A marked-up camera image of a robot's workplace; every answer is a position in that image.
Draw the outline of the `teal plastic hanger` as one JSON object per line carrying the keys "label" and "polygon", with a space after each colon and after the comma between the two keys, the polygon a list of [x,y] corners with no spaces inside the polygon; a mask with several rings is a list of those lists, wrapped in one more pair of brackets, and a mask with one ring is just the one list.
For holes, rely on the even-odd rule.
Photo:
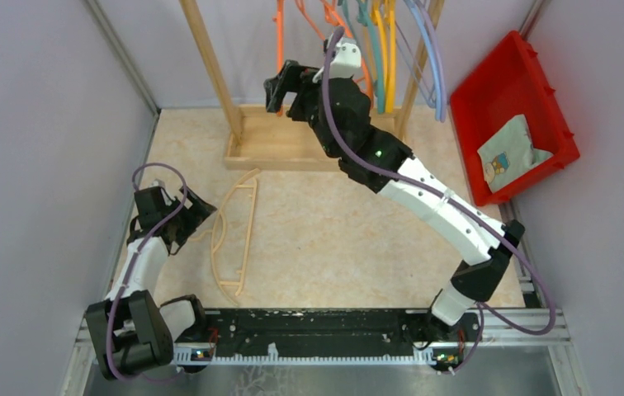
{"label": "teal plastic hanger", "polygon": [[386,46],[384,41],[384,32],[381,23],[375,17],[376,9],[373,7],[373,1],[357,0],[357,22],[364,27],[367,35],[366,43],[370,48],[363,53],[363,59],[368,67],[373,66],[375,73],[373,77],[373,92],[376,97],[376,109],[379,114],[385,113],[386,90],[385,90],[385,69],[386,69]]}

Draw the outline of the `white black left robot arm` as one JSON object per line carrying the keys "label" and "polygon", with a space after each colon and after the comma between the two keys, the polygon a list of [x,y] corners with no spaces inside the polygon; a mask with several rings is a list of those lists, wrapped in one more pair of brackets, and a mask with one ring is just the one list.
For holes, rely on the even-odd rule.
{"label": "white black left robot arm", "polygon": [[217,211],[187,185],[175,167],[166,163],[159,167],[180,179],[180,196],[171,196],[160,180],[135,188],[137,215],[130,221],[125,264],[105,299],[86,310],[94,351],[108,380],[130,380],[167,365],[175,356],[177,337],[197,342],[210,329],[210,320],[195,296],[163,307],[152,296],[168,257],[177,254]]}

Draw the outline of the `orange plastic hanger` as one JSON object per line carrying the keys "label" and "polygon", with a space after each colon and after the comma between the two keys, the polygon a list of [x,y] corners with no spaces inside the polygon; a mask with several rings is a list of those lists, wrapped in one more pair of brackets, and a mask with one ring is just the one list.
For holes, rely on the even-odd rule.
{"label": "orange plastic hanger", "polygon": [[276,0],[276,11],[272,17],[272,21],[276,26],[276,61],[277,68],[281,70],[285,61],[284,58],[284,15],[285,1]]}
{"label": "orange plastic hanger", "polygon": [[[295,0],[295,6],[297,7],[299,13],[304,17],[307,21],[308,25],[313,29],[313,31],[318,36],[318,42],[320,44],[325,40],[325,36],[322,34],[321,30],[317,27],[314,21],[309,17],[306,9],[305,2],[302,0]],[[348,39],[354,39],[358,41],[358,35],[352,28],[351,18],[348,11],[348,7],[345,1],[321,1],[324,6],[324,15],[326,18],[326,22],[331,26],[342,26],[345,31],[345,37]],[[368,94],[371,99],[371,104],[374,104],[374,87],[373,81],[371,78],[371,73],[366,65],[366,58],[362,55],[361,60],[361,71],[362,76],[354,79],[356,83],[365,83],[366,88],[363,90],[364,93]]]}

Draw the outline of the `lilac plastic hanger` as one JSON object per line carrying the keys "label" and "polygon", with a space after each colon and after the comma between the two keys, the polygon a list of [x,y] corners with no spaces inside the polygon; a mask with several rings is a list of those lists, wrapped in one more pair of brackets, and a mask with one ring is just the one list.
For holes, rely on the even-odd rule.
{"label": "lilac plastic hanger", "polygon": [[447,119],[448,112],[446,73],[437,33],[444,4],[444,1],[404,1],[404,5],[414,19],[420,35],[420,44],[426,53],[426,62],[430,68],[433,81],[432,86],[428,87],[423,76],[425,67],[419,64],[418,55],[414,57],[412,68],[416,68],[417,71],[413,71],[413,74],[416,76],[417,83],[422,83],[425,86],[423,98],[426,104],[434,109],[435,119],[439,122],[444,122]]}

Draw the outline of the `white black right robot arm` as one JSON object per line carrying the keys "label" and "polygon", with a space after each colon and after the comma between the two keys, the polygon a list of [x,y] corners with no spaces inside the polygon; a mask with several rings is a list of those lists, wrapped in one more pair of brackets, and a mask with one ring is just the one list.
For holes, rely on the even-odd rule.
{"label": "white black right robot arm", "polygon": [[379,196],[397,202],[439,232],[460,254],[461,262],[432,302],[427,329],[437,340],[449,339],[460,319],[477,302],[491,299],[525,228],[517,220],[502,223],[455,196],[393,134],[371,124],[370,100],[350,78],[329,81],[329,103],[340,136],[361,159],[393,172],[378,174],[354,162],[338,144],[324,113],[322,88],[314,82],[316,68],[293,68],[295,99],[287,115],[314,131],[324,153],[340,170]]}

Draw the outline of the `light blue plastic hanger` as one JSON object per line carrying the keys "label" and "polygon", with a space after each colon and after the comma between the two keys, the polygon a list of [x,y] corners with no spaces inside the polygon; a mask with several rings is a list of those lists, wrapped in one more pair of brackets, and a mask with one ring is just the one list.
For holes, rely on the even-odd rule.
{"label": "light blue plastic hanger", "polygon": [[433,26],[429,15],[428,1],[399,1],[399,3],[410,16],[411,23],[418,32],[419,44],[419,49],[411,52],[404,24],[402,21],[392,23],[396,34],[394,44],[409,83],[404,93],[409,93],[410,88],[414,87],[423,104],[433,110],[435,119],[444,121],[448,110],[447,85],[437,28]]}

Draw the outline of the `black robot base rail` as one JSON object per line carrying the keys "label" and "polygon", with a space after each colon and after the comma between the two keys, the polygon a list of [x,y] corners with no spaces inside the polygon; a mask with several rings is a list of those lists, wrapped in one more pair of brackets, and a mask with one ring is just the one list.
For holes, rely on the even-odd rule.
{"label": "black robot base rail", "polygon": [[208,309],[202,326],[176,341],[174,364],[188,372],[215,365],[419,365],[458,367],[480,320],[455,325],[427,309]]}

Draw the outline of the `yellow plastic hanger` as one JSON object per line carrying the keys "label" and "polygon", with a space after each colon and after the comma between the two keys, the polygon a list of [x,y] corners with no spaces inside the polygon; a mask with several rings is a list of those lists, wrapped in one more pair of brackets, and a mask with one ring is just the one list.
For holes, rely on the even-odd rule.
{"label": "yellow plastic hanger", "polygon": [[385,44],[387,55],[387,74],[386,74],[386,99],[385,110],[392,113],[395,108],[395,92],[396,92],[396,69],[397,69],[397,46],[396,46],[396,1],[388,0],[383,2],[383,21],[385,28]]}
{"label": "yellow plastic hanger", "polygon": [[372,0],[370,1],[369,16],[371,18],[371,24],[373,25],[371,33],[371,41],[373,42],[373,54],[376,61],[376,89],[378,93],[378,111],[383,114],[385,110],[386,99],[386,70],[387,70],[387,56],[386,56],[386,44],[385,44],[385,29],[383,26],[383,16],[381,14],[382,1]]}

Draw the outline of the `beige plastic hanger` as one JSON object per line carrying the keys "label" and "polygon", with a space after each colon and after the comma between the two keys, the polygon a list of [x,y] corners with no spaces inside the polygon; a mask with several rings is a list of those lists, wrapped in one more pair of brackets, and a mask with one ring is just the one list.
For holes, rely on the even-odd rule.
{"label": "beige plastic hanger", "polygon": [[[205,236],[210,236],[209,255],[213,279],[220,293],[235,308],[240,306],[239,296],[243,293],[248,275],[248,262],[253,237],[254,218],[258,204],[258,176],[261,172],[262,170],[260,168],[254,168],[253,170],[244,173],[225,193],[224,198],[220,202],[219,208],[214,214],[215,220],[212,227],[207,231],[202,232],[201,235],[188,239],[189,242],[196,242],[202,240]],[[225,279],[222,277],[222,273],[220,271],[220,251],[225,245],[229,230],[229,221],[227,219],[226,210],[234,194],[239,191],[247,191],[249,198],[247,223],[242,246],[242,260],[239,268],[234,271],[236,278]]]}

